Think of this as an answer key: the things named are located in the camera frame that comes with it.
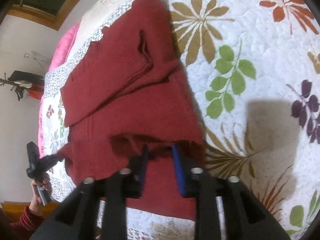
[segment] pink pillow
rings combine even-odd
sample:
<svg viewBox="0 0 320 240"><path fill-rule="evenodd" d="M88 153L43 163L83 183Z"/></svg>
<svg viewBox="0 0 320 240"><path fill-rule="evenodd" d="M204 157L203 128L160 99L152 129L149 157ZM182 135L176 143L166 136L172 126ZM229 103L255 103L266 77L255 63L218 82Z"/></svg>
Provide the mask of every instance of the pink pillow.
<svg viewBox="0 0 320 240"><path fill-rule="evenodd" d="M80 22L71 27L68 30L61 40L59 41L56 51L54 52L49 71L52 71L66 62L70 50L75 43L76 34L78 32ZM40 111L39 111L39 132L38 132L38 147L40 152L40 158L44 157L44 141L43 141L43 131L42 131L42 102L43 96L40 101Z"/></svg>

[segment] green leaf print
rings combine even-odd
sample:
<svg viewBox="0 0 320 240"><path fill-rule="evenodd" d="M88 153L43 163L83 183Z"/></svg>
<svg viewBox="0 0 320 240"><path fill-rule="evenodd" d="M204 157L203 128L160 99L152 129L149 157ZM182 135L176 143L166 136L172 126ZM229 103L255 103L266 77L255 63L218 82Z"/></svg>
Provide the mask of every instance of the green leaf print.
<svg viewBox="0 0 320 240"><path fill-rule="evenodd" d="M245 90L245 81L242 75L235 71L231 76L232 91L235 95L240 95Z"/></svg>
<svg viewBox="0 0 320 240"><path fill-rule="evenodd" d="M295 234L297 231L296 230L286 230L287 234L289 236L292 236L293 234Z"/></svg>
<svg viewBox="0 0 320 240"><path fill-rule="evenodd" d="M222 113L221 98L217 98L207 107L207 115L212 119L217 119Z"/></svg>
<svg viewBox="0 0 320 240"><path fill-rule="evenodd" d="M313 209L313 212L311 215L313 215L317 210L318 210L318 207L320 206L320 195L318 197L318 200L316 202L316 205L315 205L315 208Z"/></svg>
<svg viewBox="0 0 320 240"><path fill-rule="evenodd" d="M293 207L290 213L290 224L292 226L302 228L303 217L304 217L303 206L297 205Z"/></svg>
<svg viewBox="0 0 320 240"><path fill-rule="evenodd" d="M314 192L311 201L310 201L310 205L309 205L309 213L308 216L310 216L313 212L313 210L315 209L316 206L316 200L317 200L317 190Z"/></svg>
<svg viewBox="0 0 320 240"><path fill-rule="evenodd" d="M221 89L224 88L224 86L226 85L228 79L224 78L224 77L216 77L212 80L210 87L212 87L212 89L214 91L219 91Z"/></svg>
<svg viewBox="0 0 320 240"><path fill-rule="evenodd" d="M220 47L219 54L225 61L233 61L235 59L233 49L228 45L223 45Z"/></svg>
<svg viewBox="0 0 320 240"><path fill-rule="evenodd" d="M240 95L246 88L245 77L256 79L256 69L252 62L240 59L242 41L240 40L239 54L235 58L233 49L228 45L219 48L221 58L216 61L215 69L221 76L215 77L205 98L211 101L207 107L207 115L217 119L223 109L230 113L235 108L234 95Z"/></svg>
<svg viewBox="0 0 320 240"><path fill-rule="evenodd" d="M294 206L290 213L290 224L295 227L299 227L300 230L296 231L294 229L287 230L289 236L297 232L304 232L313 222L313 215L318 211L320 205L320 195L317 198L318 191L315 190L309 204L309 212L306 217L304 217L304 209L301 205Z"/></svg>
<svg viewBox="0 0 320 240"><path fill-rule="evenodd" d="M208 101L212 101L214 100L215 98L218 98L220 97L221 93L219 92L215 92L215 91L212 91L212 90L209 90L205 93L205 98L208 100Z"/></svg>
<svg viewBox="0 0 320 240"><path fill-rule="evenodd" d="M216 70L218 70L221 74L227 74L231 68L233 67L233 64L231 62L228 62L224 60L223 58L219 58L216 63Z"/></svg>
<svg viewBox="0 0 320 240"><path fill-rule="evenodd" d="M252 79L256 79L256 70L255 70L253 64L249 60L241 59L239 61L239 69L247 77L250 77Z"/></svg>
<svg viewBox="0 0 320 240"><path fill-rule="evenodd" d="M223 104L228 113L230 113L235 108L235 100L228 92L224 93Z"/></svg>

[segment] red cloth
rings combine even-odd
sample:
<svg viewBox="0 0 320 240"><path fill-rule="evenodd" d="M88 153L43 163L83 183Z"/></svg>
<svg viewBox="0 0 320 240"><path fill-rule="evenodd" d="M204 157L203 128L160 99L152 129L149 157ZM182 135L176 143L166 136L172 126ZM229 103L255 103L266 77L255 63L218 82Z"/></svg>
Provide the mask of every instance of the red cloth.
<svg viewBox="0 0 320 240"><path fill-rule="evenodd" d="M29 207L25 207L19 222L11 223L10 227L20 240L28 240L43 220L42 217L30 213Z"/></svg>
<svg viewBox="0 0 320 240"><path fill-rule="evenodd" d="M86 177L109 177L146 143L156 159L148 163L143 197L129 199L128 206L194 219L194 200L179 196L166 150L184 141L184 152L204 162L203 135L174 51L170 14L161 0L135 0L103 34L61 88L70 143L58 154L66 157L77 185Z"/></svg>

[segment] window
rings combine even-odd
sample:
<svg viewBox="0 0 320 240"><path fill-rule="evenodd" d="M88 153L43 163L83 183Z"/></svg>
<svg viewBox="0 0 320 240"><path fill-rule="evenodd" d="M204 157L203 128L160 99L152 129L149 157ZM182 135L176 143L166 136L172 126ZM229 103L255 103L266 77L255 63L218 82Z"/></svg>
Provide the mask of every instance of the window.
<svg viewBox="0 0 320 240"><path fill-rule="evenodd" d="M79 0L16 0L8 14L58 30Z"/></svg>

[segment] quilted bedspread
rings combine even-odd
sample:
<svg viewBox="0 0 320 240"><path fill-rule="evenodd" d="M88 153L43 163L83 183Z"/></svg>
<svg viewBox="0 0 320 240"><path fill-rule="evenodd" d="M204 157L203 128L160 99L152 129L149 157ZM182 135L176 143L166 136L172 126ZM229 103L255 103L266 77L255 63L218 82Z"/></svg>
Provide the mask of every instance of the quilted bedspread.
<svg viewBox="0 0 320 240"><path fill-rule="evenodd" d="M89 43L133 0L99 0L82 19L67 62L47 73L44 153L67 143L60 96ZM299 239L320 209L320 27L303 0L164 0L207 133L207 169L237 175ZM94 31L85 30L95 26ZM74 188L59 163L59 200ZM128 209L129 239L192 239L193 222Z"/></svg>

